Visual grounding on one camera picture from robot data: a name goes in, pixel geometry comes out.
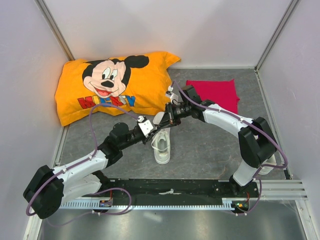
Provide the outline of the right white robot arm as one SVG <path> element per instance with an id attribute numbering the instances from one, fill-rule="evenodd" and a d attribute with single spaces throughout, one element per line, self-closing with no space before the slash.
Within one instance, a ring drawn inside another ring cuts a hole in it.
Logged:
<path id="1" fill-rule="evenodd" d="M 243 117 L 213 101 L 202 100 L 192 85 L 186 85 L 179 91 L 182 101 L 178 103 L 174 102 L 175 95 L 171 91 L 167 92 L 170 102 L 165 105 L 163 112 L 154 117 L 153 123 L 163 133 L 179 125 L 182 118 L 191 116 L 235 136 L 238 139 L 242 161 L 229 179 L 229 191 L 233 196 L 242 196 L 256 175 L 266 175 L 277 167 L 275 153 L 278 144 L 264 118 Z"/>

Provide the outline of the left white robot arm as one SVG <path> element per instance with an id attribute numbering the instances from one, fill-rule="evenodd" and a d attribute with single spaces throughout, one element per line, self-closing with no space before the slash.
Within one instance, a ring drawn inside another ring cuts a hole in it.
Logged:
<path id="1" fill-rule="evenodd" d="M 138 122 L 133 129 L 120 122 L 88 155 L 56 168 L 41 166 L 23 192 L 28 202 L 26 214 L 46 219 L 69 200 L 93 193 L 106 196 L 110 191 L 109 183 L 94 173 L 116 163 L 123 156 L 123 149 L 147 140 L 154 129 L 150 120 Z"/>

